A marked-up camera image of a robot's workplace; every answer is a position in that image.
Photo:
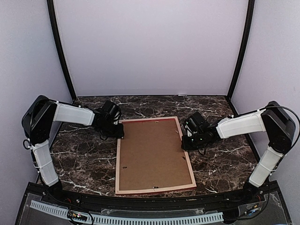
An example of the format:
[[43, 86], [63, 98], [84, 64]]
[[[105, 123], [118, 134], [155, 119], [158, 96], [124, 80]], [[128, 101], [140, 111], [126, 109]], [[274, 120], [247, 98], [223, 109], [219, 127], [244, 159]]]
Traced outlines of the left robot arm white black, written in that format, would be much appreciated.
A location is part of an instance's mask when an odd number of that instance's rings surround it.
[[106, 101], [101, 108], [90, 109], [69, 103], [52, 100], [44, 95], [36, 98], [22, 118], [22, 127], [31, 151], [35, 168], [40, 173], [45, 185], [51, 187], [48, 197], [55, 204], [66, 201], [66, 193], [55, 185], [60, 182], [50, 154], [49, 138], [53, 122], [67, 122], [93, 127], [103, 140], [123, 138], [124, 127], [119, 122], [121, 109], [111, 101]]

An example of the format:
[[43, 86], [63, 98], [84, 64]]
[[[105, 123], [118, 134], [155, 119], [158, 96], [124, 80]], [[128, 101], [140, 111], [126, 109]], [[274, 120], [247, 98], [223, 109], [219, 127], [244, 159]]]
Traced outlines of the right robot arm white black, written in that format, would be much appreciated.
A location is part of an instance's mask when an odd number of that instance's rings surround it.
[[271, 101], [261, 109], [228, 116], [215, 122], [208, 122], [196, 112], [184, 121], [186, 135], [181, 138], [181, 147], [185, 151], [194, 151], [232, 136], [267, 133], [268, 147], [249, 176], [246, 182], [248, 186], [239, 194], [239, 199], [243, 203], [250, 203], [257, 196], [256, 188], [259, 188], [276, 170], [299, 139], [294, 135], [296, 124], [287, 114], [288, 110], [276, 101]]

